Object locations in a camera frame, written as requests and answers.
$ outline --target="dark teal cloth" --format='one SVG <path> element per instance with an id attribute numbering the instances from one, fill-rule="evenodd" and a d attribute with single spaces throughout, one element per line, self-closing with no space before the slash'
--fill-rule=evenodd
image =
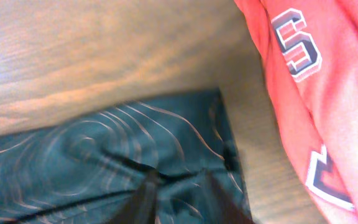
<path id="1" fill-rule="evenodd" d="M 105 222 L 153 168 L 162 181 L 161 223 L 210 223 L 199 192 L 205 170 L 249 214 L 226 112 L 220 93 L 211 90 L 1 137 L 0 223 Z"/>

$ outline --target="folded cloth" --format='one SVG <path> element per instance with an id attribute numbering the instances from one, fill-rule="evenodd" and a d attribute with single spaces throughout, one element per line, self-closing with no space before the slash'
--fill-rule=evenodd
<path id="1" fill-rule="evenodd" d="M 160 179 L 156 223 L 212 223 L 198 194 L 206 170 L 250 216 L 223 101 L 208 90 L 0 137 L 0 223 L 106 222 L 150 170 Z"/>

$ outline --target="jersey sleeve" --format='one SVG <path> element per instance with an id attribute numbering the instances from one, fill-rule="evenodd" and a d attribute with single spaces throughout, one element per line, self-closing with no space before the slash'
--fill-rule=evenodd
<path id="1" fill-rule="evenodd" d="M 331 223 L 358 223 L 358 1 L 236 4 L 296 173 Z"/>

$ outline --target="wooden surface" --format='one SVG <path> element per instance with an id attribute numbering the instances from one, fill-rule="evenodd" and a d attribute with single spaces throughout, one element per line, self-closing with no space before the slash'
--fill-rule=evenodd
<path id="1" fill-rule="evenodd" d="M 281 147 L 232 1 L 0 0 L 0 135 L 207 86 L 223 91 L 254 217 L 324 223 Z"/>

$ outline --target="wooden table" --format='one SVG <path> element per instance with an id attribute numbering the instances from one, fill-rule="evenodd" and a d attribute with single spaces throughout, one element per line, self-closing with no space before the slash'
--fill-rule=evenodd
<path id="1" fill-rule="evenodd" d="M 262 223 L 324 223 L 281 147 L 232 1 L 0 0 L 0 135 L 220 86 Z"/>

